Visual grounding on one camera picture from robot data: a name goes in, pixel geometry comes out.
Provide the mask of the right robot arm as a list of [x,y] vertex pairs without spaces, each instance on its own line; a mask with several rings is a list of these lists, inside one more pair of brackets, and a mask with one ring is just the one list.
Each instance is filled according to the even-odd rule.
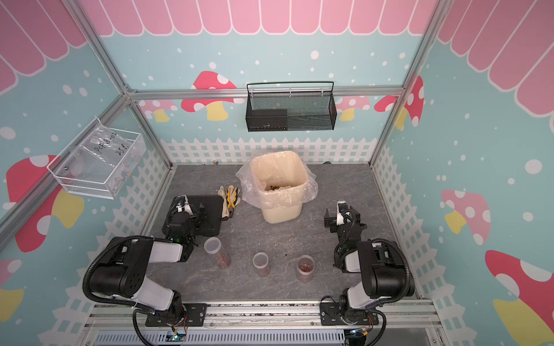
[[333,266],[343,273],[359,274],[361,282],[346,288],[337,302],[320,302],[322,324],[377,324],[374,309],[415,294],[413,274],[402,250],[387,239],[363,240],[367,225],[348,203],[337,202],[336,215],[326,213],[324,224],[338,237]]

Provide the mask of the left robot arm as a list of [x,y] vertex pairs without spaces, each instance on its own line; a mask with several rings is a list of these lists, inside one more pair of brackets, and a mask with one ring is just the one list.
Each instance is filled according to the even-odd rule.
[[83,293],[96,303],[130,306],[135,314],[152,315],[163,324],[186,321],[188,310],[180,293],[148,278],[148,266],[186,262],[198,245],[196,238],[217,234],[220,224],[202,203],[171,207],[163,223],[163,239],[113,238],[86,270]]

